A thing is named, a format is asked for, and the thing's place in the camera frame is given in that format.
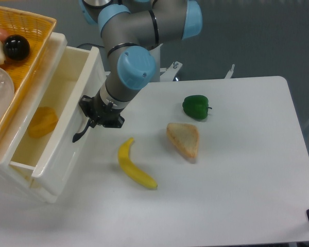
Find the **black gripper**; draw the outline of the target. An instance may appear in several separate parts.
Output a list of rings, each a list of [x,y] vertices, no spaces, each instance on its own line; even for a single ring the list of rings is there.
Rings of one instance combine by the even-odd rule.
[[[89,127],[103,126],[104,128],[121,128],[125,119],[121,116],[122,109],[114,109],[113,102],[105,104],[100,96],[83,95],[79,106],[89,119]]]

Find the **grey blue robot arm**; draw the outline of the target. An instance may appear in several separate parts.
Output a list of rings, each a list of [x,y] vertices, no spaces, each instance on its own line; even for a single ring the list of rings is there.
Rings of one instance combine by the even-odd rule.
[[[200,34],[202,12],[196,1],[80,1],[84,17],[98,25],[110,74],[94,97],[79,102],[88,127],[120,128],[121,112],[154,77],[150,50]]]

